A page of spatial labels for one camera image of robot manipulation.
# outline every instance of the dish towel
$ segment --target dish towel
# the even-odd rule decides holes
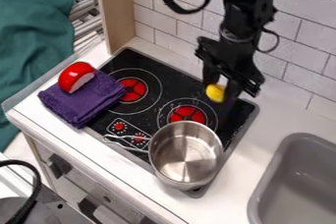
[[[42,103],[56,115],[77,129],[102,110],[116,103],[125,94],[125,89],[110,76],[101,71],[95,77],[70,94],[58,84],[38,94]]]
[[[75,0],[0,0],[0,103],[74,52]],[[0,151],[19,132],[0,109]]]

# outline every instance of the toy stove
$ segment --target toy stove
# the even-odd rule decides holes
[[[127,93],[88,124],[100,136],[151,138],[167,124],[191,120],[215,131],[224,151],[229,152],[229,146],[238,143],[256,115],[255,106],[244,100],[238,100],[230,111],[223,104],[210,103],[199,80],[132,49],[123,50],[101,71],[119,81]],[[148,140],[134,138],[113,143],[148,162]]]

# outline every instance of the purple towel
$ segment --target purple towel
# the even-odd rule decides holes
[[[101,71],[96,71],[90,82],[72,94],[55,84],[41,91],[38,97],[55,114],[81,129],[96,114],[117,102],[124,93],[122,85]]]

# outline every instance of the white countertop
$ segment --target white countertop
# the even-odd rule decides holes
[[[134,38],[128,46],[193,75],[200,75],[199,66],[142,39]],[[101,43],[81,60],[98,67],[109,57],[105,44]],[[55,77],[40,89],[46,89],[56,80]],[[162,186],[155,176],[124,156],[87,133],[64,124],[43,107],[37,92],[7,113],[11,121],[69,158],[81,162],[105,187],[120,192],[162,222],[248,224],[249,198],[284,137],[293,133],[310,133],[336,143],[336,122],[305,110],[300,100],[291,102],[289,86],[266,84],[261,95],[253,100],[260,107],[260,113],[251,128],[207,193],[194,199]]]

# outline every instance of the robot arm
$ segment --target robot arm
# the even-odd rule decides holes
[[[179,14],[199,12],[210,2],[193,10],[181,8],[174,0],[163,0],[173,11]],[[253,62],[255,51],[269,52],[279,42],[276,32],[264,28],[273,22],[276,9],[273,0],[223,0],[225,8],[224,21],[219,28],[220,40],[206,37],[198,39],[196,56],[203,65],[204,85],[218,83],[220,75],[228,79],[225,101],[235,100],[242,91],[256,97],[264,76]],[[258,48],[262,32],[276,36],[277,43],[269,50]]]

